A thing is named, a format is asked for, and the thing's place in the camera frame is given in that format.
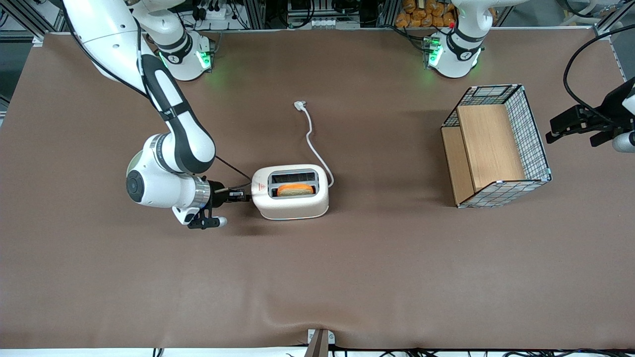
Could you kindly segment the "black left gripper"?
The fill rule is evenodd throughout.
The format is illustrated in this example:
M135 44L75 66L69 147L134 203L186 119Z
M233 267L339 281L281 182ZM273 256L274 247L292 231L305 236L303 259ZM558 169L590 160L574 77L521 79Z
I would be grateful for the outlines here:
M610 91L596 109L609 119L615 128L634 130L635 77ZM598 117L582 105L574 105L549 121L551 131L546 133L547 144L563 136L585 133L598 128Z

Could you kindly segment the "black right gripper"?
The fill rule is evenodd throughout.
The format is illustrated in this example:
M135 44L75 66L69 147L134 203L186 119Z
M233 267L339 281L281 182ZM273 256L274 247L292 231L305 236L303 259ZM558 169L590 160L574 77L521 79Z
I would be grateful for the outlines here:
M208 181L210 189L210 197L208 208L219 208L227 201L234 202L250 202L251 195L248 189L226 189L219 181Z

